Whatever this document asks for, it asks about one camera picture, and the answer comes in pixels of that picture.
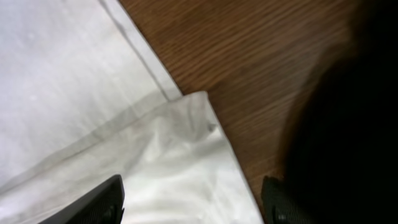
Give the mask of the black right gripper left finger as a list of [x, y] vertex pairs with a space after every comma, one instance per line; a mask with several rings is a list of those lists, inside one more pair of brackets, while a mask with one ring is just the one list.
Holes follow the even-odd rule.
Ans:
[[124, 197], [122, 177], [113, 175], [40, 224], [120, 224]]

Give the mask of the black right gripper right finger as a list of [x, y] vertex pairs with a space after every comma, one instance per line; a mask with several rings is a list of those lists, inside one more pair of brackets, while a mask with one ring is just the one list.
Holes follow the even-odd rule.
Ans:
[[308, 217], [287, 195], [283, 183], [265, 176], [261, 198], [268, 224], [307, 224]]

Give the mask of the white printed t-shirt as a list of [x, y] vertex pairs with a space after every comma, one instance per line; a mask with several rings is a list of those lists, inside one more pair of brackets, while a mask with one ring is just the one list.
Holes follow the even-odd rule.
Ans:
[[118, 1], [1, 2], [1, 222], [113, 175], [124, 223], [261, 223], [204, 91], [183, 96]]

